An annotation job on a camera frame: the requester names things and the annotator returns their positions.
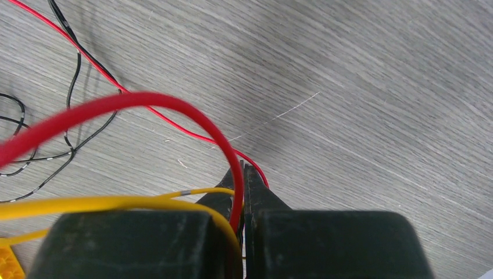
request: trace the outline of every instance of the red wire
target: red wire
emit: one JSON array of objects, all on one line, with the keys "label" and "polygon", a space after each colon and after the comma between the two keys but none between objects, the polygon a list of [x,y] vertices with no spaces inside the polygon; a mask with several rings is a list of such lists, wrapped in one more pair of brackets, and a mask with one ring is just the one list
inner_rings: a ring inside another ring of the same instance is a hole
[{"label": "red wire", "polygon": [[[94,62],[94,60],[91,59],[90,56],[88,56],[78,45],[76,42],[74,42],[74,40],[72,38],[70,38],[70,36],[65,32],[63,31],[60,27],[58,27],[55,23],[51,22],[49,19],[47,19],[46,17],[44,17],[42,14],[36,12],[34,9],[30,8],[29,6],[27,6],[26,4],[18,1],[18,0],[9,0],[11,3],[21,7],[22,9],[28,11],[29,13],[31,13],[32,15],[34,15],[35,17],[39,18],[40,20],[42,20],[43,22],[45,22],[46,24],[48,24],[49,26],[51,26],[53,29],[55,29],[58,33],[60,33],[62,36],[64,36],[68,41],[70,41],[79,51],[80,53],[82,53],[82,55],[84,55],[84,57],[110,82],[112,83],[114,86],[116,86],[118,89],[122,90],[124,93],[130,93],[126,88],[124,88],[121,84],[119,84],[115,79],[111,78],[108,74],[106,74],[106,72],[96,63]],[[152,113],[154,113],[155,115],[159,116],[162,120],[168,122],[169,124],[171,124],[173,127],[177,128],[178,130],[184,132],[185,134],[187,135],[190,135],[194,138],[198,138],[199,140],[203,140],[203,141],[206,141],[206,142],[210,142],[211,144],[216,144],[217,143],[213,140],[213,139],[210,139],[210,138],[207,138],[207,137],[204,137],[203,135],[199,135],[199,134],[196,134],[196,133],[193,133],[192,131],[188,131],[187,129],[183,128],[182,126],[178,125],[177,123],[175,123],[174,121],[172,121],[171,119],[169,119],[168,117],[162,115],[160,112],[158,112],[157,110],[155,110],[154,108],[150,107],[150,106],[146,106],[146,108],[148,110],[150,110]],[[241,153],[240,151],[236,150],[236,149],[233,149],[234,152],[242,157],[243,159],[245,159],[248,163],[250,163],[256,170],[257,172],[260,174],[262,180],[263,180],[263,183],[265,184],[265,186],[267,186],[267,188],[269,187],[269,183],[267,182],[267,177],[265,176],[265,174],[263,173],[262,169],[260,168],[259,165],[257,165],[252,159],[250,159],[247,155]]]},{"label": "red wire", "polygon": [[26,129],[17,136],[12,137],[9,141],[2,143],[0,145],[0,169],[50,138],[89,119],[115,110],[150,105],[176,110],[188,116],[199,124],[215,140],[215,142],[217,142],[219,148],[224,152],[224,155],[231,166],[231,172],[233,173],[234,200],[233,208],[231,209],[230,224],[236,232],[238,230],[242,212],[244,184],[241,167],[234,149],[231,147],[226,137],[214,123],[207,118],[207,116],[189,103],[173,96],[145,91],[133,92],[133,94],[112,95],[95,99],[75,108],[58,113],[57,115],[32,126],[30,129]]}]

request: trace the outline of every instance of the tangled black wire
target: tangled black wire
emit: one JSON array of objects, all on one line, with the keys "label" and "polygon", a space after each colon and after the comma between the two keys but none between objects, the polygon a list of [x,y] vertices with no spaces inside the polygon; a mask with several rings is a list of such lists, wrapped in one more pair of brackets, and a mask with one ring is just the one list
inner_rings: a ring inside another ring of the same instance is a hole
[{"label": "tangled black wire", "polygon": [[[75,33],[73,32],[72,28],[70,27],[69,23],[67,22],[67,20],[63,16],[62,11],[58,8],[58,6],[55,3],[55,1],[54,0],[48,0],[48,3],[50,5],[50,7],[51,7],[51,9],[52,9],[52,11],[53,11],[56,19],[60,23],[61,27],[74,40],[74,42],[77,44],[77,46],[80,47],[80,49],[85,54],[87,54],[89,57],[91,57],[104,70],[104,72],[106,72],[106,74],[108,74],[111,78],[115,79],[111,75],[111,73],[109,73],[109,71],[103,65],[101,65],[99,63],[98,60],[96,60],[89,52],[86,51],[86,49],[84,47],[82,47],[79,44]],[[75,86],[75,84],[77,82],[77,78],[78,78],[78,75],[79,75],[79,72],[80,72],[80,68],[81,68],[81,63],[82,63],[81,53],[79,51],[77,51],[77,66],[76,66],[76,71],[75,71],[74,76],[72,78],[72,81],[70,83],[69,92],[67,94],[67,100],[66,100],[66,106],[67,106],[68,109],[70,108],[70,102],[71,102],[71,99],[72,99],[72,93],[73,93],[73,90],[74,90],[74,86]],[[17,128],[15,129],[13,135],[17,135],[19,133],[19,131],[23,127],[24,128],[29,128],[29,126],[26,123],[24,123],[25,116],[26,116],[26,107],[24,106],[24,104],[19,99],[15,98],[13,96],[9,96],[9,95],[0,93],[0,97],[10,99],[11,101],[16,102],[19,105],[19,107],[20,107],[21,116],[20,116],[20,119],[19,120],[12,119],[12,118],[5,117],[5,116],[0,116],[0,120],[8,121],[8,122],[12,122],[12,123],[16,123],[17,124]],[[101,133],[101,131],[103,131],[109,125],[109,123],[111,123],[111,121],[113,121],[113,119],[115,118],[115,116],[116,116],[117,113],[118,112],[113,112],[113,114],[111,114],[110,118],[108,118],[108,120],[105,122],[105,124],[103,124],[103,126],[101,126],[99,129],[97,129],[96,132],[94,132],[93,134],[91,134],[88,138],[86,138],[85,140],[83,140],[79,145],[77,145],[75,147],[72,145],[72,143],[69,140],[68,131],[65,131],[65,133],[63,135],[63,139],[65,140],[65,143],[69,147],[69,151],[68,152],[65,152],[65,153],[62,153],[62,154],[59,154],[59,155],[56,155],[56,156],[51,156],[51,157],[35,158],[36,153],[38,151],[38,149],[35,149],[35,150],[33,150],[33,152],[31,153],[31,155],[30,155],[30,157],[28,159],[26,159],[26,160],[19,160],[19,161],[13,162],[14,164],[24,164],[24,165],[21,168],[19,168],[18,170],[14,171],[14,172],[11,172],[11,173],[0,173],[0,176],[1,177],[15,176],[15,175],[21,173],[24,169],[26,169],[26,167],[29,166],[29,164],[32,163],[32,162],[42,162],[42,161],[48,161],[48,160],[53,160],[53,159],[60,159],[60,158],[69,156],[69,159],[63,165],[61,165],[54,173],[52,173],[48,178],[46,178],[38,187],[34,188],[32,191],[30,191],[29,193],[27,193],[25,195],[19,196],[19,197],[15,198],[15,199],[8,199],[8,200],[0,201],[0,203],[19,201],[21,199],[27,198],[28,196],[31,196],[32,194],[36,193],[37,191],[39,191],[44,185],[46,185],[46,183],[48,183],[50,180],[52,180],[65,167],[67,167],[70,164],[70,162],[74,159],[75,155],[77,154],[77,151],[79,151],[82,148],[82,146],[84,146],[91,139],[93,139],[99,133]]]}]

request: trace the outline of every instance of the yellow object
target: yellow object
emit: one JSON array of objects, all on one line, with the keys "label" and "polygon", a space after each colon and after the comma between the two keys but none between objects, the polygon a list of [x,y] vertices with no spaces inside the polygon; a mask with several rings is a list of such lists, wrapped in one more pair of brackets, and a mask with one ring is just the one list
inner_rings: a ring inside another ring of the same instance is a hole
[{"label": "yellow object", "polygon": [[[75,212],[94,212],[94,211],[106,211],[106,210],[118,210],[118,209],[173,209],[173,210],[200,210],[206,211],[211,216],[217,227],[222,230],[226,236],[227,242],[229,242],[234,254],[234,271],[236,278],[242,278],[243,276],[243,264],[241,259],[241,249],[235,233],[228,221],[217,211],[208,208],[203,205],[195,203],[175,201],[171,198],[189,194],[203,194],[214,189],[214,192],[227,192],[230,194],[232,190],[218,188],[189,190],[177,193],[165,194],[161,196],[93,196],[93,197],[80,197],[80,198],[56,198],[46,199],[41,201],[28,201],[18,203],[4,203],[0,205],[0,220],[10,220],[26,217],[34,217],[45,214],[55,213],[75,213]],[[0,245],[3,244],[16,244],[23,241],[32,240],[34,238],[43,237],[48,230],[41,230],[24,234],[18,237],[12,237],[0,239]]]},{"label": "yellow object", "polygon": [[25,277],[10,246],[0,246],[0,279],[24,279]]}]

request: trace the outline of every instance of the wire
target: wire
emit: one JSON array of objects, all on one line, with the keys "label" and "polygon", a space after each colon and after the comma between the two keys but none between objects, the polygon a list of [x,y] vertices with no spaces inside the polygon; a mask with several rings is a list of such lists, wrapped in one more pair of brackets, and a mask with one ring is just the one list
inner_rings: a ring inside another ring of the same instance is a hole
[{"label": "wire", "polygon": [[189,103],[168,95],[153,92],[112,95],[89,101],[80,106],[61,112],[0,145],[0,169],[12,160],[60,134],[62,131],[89,119],[119,109],[136,106],[160,106],[180,112],[199,124],[218,144],[231,166],[234,181],[234,199],[230,224],[238,230],[243,201],[244,182],[235,152],[221,131],[202,113]]},{"label": "wire", "polygon": [[[70,38],[76,42],[78,44],[78,40],[77,40],[77,36],[75,35],[75,33],[73,32],[72,28],[70,27],[70,24],[68,23],[68,21],[65,19],[63,13],[61,12],[61,10],[58,8],[58,6],[56,5],[55,1],[54,0],[48,0],[48,3],[55,15],[55,17],[57,18],[58,22],[60,23],[60,25],[62,26],[62,28],[65,30],[65,32],[67,32],[67,34],[70,36]],[[115,79],[111,73],[109,73],[109,71],[99,63],[99,61],[97,61],[94,57],[92,57],[92,55],[90,55],[90,57],[93,59],[94,63],[97,63],[101,70],[103,70],[108,76],[110,76],[111,78]],[[74,87],[75,87],[75,84],[77,82],[77,78],[78,78],[78,75],[80,73],[80,69],[81,69],[81,54],[79,51],[77,51],[77,66],[76,66],[76,71],[74,73],[74,76],[72,78],[72,81],[70,82],[70,86],[69,86],[69,92],[67,93],[67,98],[66,98],[66,107],[69,109],[70,108],[70,103],[71,103],[71,99],[72,99],[72,94],[73,94],[73,90],[74,90]],[[28,126],[25,126],[24,125],[24,117],[25,117],[25,107],[24,107],[24,104],[18,100],[17,98],[15,97],[12,97],[12,96],[9,96],[9,95],[5,95],[5,94],[0,94],[0,96],[4,97],[4,98],[9,98],[15,102],[17,102],[21,108],[21,119],[19,121],[16,121],[16,120],[13,120],[13,119],[6,119],[5,117],[0,117],[0,119],[2,120],[6,120],[6,121],[10,121],[10,122],[14,122],[14,123],[17,123],[17,129],[16,131],[14,132],[14,135],[16,135],[20,128],[21,127],[26,127],[28,128]],[[70,156],[69,159],[61,165],[61,167],[59,167],[52,175],[50,175],[47,179],[45,179],[38,187],[34,188],[32,191],[30,191],[29,193],[25,194],[25,195],[22,195],[22,196],[19,196],[15,199],[8,199],[8,200],[4,200],[4,201],[0,201],[0,203],[3,203],[3,202],[15,202],[15,201],[19,201],[21,199],[24,199],[24,198],[27,198],[28,196],[36,193],[37,191],[39,191],[44,185],[46,185],[52,178],[54,178],[57,174],[59,174],[66,166],[68,166],[68,164],[74,159],[75,157],[75,154],[77,153],[77,151],[82,148],[86,143],[88,143],[90,140],[92,140],[94,137],[96,137],[101,131],[103,131],[112,121],[113,119],[116,117],[117,115],[117,112],[114,112],[110,118],[107,119],[107,121],[103,124],[103,126],[101,126],[99,129],[97,129],[94,133],[92,133],[89,137],[87,137],[85,140],[83,140],[80,144],[78,144],[76,147],[74,147],[72,145],[72,143],[70,142],[69,138],[68,138],[68,131],[65,131],[65,134],[63,135],[64,137],[64,141],[65,143],[67,144],[67,146],[69,147],[69,151],[68,152],[65,152],[65,153],[62,153],[60,155],[55,155],[55,156],[50,156],[50,157],[43,157],[43,158],[34,158],[36,152],[37,152],[37,149],[35,149],[33,151],[33,154],[26,160],[18,160],[18,161],[15,161],[13,163],[23,163],[24,166],[22,166],[21,168],[19,168],[17,171],[13,172],[13,173],[9,173],[9,174],[2,174],[0,173],[0,176],[3,176],[3,177],[9,177],[9,176],[14,176],[14,175],[17,175],[19,174],[21,171],[23,171],[30,163],[32,162],[41,162],[41,161],[47,161],[47,160],[53,160],[53,159],[60,159],[60,158],[63,158],[63,157],[67,157],[67,156]]]},{"label": "wire", "polygon": [[[82,55],[84,55],[84,57],[91,63],[93,64],[93,66],[106,78],[108,79],[109,82],[111,82],[114,86],[116,86],[118,89],[122,90],[124,93],[129,93],[129,91],[124,88],[122,85],[120,85],[111,75],[109,75],[105,69],[97,62],[95,61],[95,59],[75,40],[73,40],[70,35],[63,31],[60,27],[58,27],[55,23],[51,22],[49,19],[47,19],[45,16],[43,16],[42,14],[38,13],[37,11],[35,11],[34,9],[30,8],[29,6],[27,6],[26,4],[18,1],[18,0],[9,0],[11,3],[19,6],[20,8],[28,11],[29,13],[31,13],[32,15],[34,15],[35,17],[39,18],[40,20],[42,20],[44,23],[46,23],[47,25],[51,26],[53,29],[55,29],[58,33],[60,33],[62,36],[64,36],[69,42],[71,42],[81,53]],[[203,135],[199,135],[199,134],[196,134],[196,133],[193,133],[192,131],[189,131],[187,129],[185,129],[184,127],[178,125],[177,123],[175,123],[174,121],[172,121],[171,119],[167,118],[166,116],[164,116],[163,114],[161,114],[160,112],[158,112],[156,109],[150,107],[150,106],[147,106],[146,107],[149,111],[151,111],[152,113],[154,113],[155,115],[157,115],[158,117],[160,117],[162,120],[168,122],[169,124],[171,124],[173,127],[177,128],[178,130],[180,130],[181,132],[184,132],[185,134],[189,135],[189,136],[192,136],[194,138],[197,138],[199,140],[202,140],[202,141],[206,141],[206,142],[209,142],[211,144],[216,144],[217,145],[217,142],[214,141],[213,139],[211,138],[207,138],[207,137],[204,137]],[[261,176],[265,186],[269,187],[269,183],[267,182],[267,177],[265,176],[265,174],[263,173],[262,169],[260,168],[260,166],[258,166],[252,159],[250,159],[247,155],[241,153],[240,151],[238,150],[234,150],[234,152],[242,157],[243,159],[245,159],[248,163],[250,163],[251,165],[254,166],[254,168],[257,170],[257,172],[259,173],[259,175]]]},{"label": "wire", "polygon": [[[207,206],[195,203],[175,201],[172,199],[156,199],[148,196],[87,196],[80,198],[57,198],[41,201],[7,203],[0,205],[0,220],[11,220],[26,217],[35,217],[55,213],[97,212],[118,209],[155,209],[155,210],[187,210],[208,212],[217,227],[224,233],[227,242],[233,249],[234,272],[236,278],[243,276],[241,248],[234,230],[228,221],[217,211]],[[38,236],[45,231],[36,231],[29,234]]]},{"label": "wire", "polygon": [[[198,195],[198,194],[209,194],[209,193],[224,193],[229,195],[234,195],[234,191],[227,188],[203,188],[203,189],[193,189],[193,190],[185,190],[180,192],[173,192],[164,195],[155,196],[157,199],[171,199],[178,198],[179,196],[187,196],[187,195]],[[45,237],[49,232],[49,229],[39,230],[30,232],[28,234],[18,235],[15,237],[9,238],[0,238],[0,247],[5,245],[16,245],[21,244],[22,242],[27,242],[31,240],[35,240],[37,238]]]}]

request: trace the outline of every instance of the yellow connector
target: yellow connector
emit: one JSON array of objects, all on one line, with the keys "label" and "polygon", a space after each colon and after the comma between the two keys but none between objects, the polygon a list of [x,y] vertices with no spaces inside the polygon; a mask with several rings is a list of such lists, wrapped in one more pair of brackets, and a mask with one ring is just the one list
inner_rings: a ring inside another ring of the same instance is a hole
[{"label": "yellow connector", "polygon": [[0,247],[0,279],[24,279],[25,277],[12,248],[10,246]]}]

